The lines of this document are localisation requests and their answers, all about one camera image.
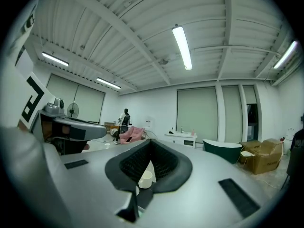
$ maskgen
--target cardboard box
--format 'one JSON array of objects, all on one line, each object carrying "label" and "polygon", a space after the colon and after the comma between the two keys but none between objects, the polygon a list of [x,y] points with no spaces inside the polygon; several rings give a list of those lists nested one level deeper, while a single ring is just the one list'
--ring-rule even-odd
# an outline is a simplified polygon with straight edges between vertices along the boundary
[{"label": "cardboard box", "polygon": [[[249,142],[240,142],[240,144],[243,146],[242,151],[248,151],[248,152],[250,152],[249,151],[250,149],[258,149],[261,146],[261,142],[257,140],[249,141]],[[245,157],[240,156],[238,161],[243,164],[245,162],[245,159],[246,159]]]},{"label": "cardboard box", "polygon": [[275,170],[281,160],[283,144],[276,139],[268,139],[262,142],[259,148],[249,148],[247,150],[255,154],[248,158],[246,167],[255,175]]}]

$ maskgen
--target green bathtub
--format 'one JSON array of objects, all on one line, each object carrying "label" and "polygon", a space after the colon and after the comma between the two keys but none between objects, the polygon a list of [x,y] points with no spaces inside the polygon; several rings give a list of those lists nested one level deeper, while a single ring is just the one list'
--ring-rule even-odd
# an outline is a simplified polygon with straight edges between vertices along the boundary
[{"label": "green bathtub", "polygon": [[238,161],[242,145],[231,142],[217,142],[213,140],[203,139],[205,151],[216,154],[232,164]]}]

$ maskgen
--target sofa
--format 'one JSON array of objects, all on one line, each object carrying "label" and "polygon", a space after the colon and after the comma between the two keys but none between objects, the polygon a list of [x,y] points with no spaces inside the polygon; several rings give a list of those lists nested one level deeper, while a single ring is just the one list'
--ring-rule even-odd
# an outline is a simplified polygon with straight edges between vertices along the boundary
[{"label": "sofa", "polygon": [[119,135],[120,144],[128,144],[140,140],[143,134],[144,128],[137,128],[132,126],[128,131]]},{"label": "sofa", "polygon": [[255,175],[275,170],[282,157],[282,141],[276,139],[264,140],[259,147],[249,147],[246,151],[254,154],[249,158],[246,167]]}]

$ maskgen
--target person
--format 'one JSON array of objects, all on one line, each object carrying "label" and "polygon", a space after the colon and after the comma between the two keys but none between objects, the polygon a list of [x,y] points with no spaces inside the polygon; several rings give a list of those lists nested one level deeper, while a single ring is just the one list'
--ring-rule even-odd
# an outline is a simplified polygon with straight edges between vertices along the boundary
[{"label": "person", "polygon": [[130,119],[131,119],[131,117],[130,117],[130,115],[129,115],[129,113],[128,113],[128,109],[127,109],[127,108],[125,108],[125,110],[123,111],[123,113],[120,115],[120,117],[119,117],[119,119],[118,119],[119,127],[118,127],[118,131],[117,131],[117,136],[116,136],[115,144],[118,144],[120,129],[121,129],[121,126],[122,126],[123,124],[125,124],[125,123],[124,123],[124,118],[125,118],[126,115],[129,116],[129,120],[128,120],[127,123],[126,123],[126,125],[128,126],[128,125],[130,124]]},{"label": "person", "polygon": [[293,148],[301,148],[304,150],[304,124],[303,128],[296,132],[293,138],[293,141],[291,143],[290,151],[293,150]]}]

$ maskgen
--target white table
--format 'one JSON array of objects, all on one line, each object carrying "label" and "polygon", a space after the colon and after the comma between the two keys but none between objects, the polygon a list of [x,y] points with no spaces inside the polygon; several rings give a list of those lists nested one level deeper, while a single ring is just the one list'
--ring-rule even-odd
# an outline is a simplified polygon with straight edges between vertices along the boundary
[{"label": "white table", "polygon": [[166,140],[171,142],[171,143],[177,143],[180,145],[185,145],[191,148],[195,148],[195,142],[197,139],[197,135],[191,135],[191,133],[187,132],[177,132],[173,131],[173,134],[171,133],[165,133]]}]

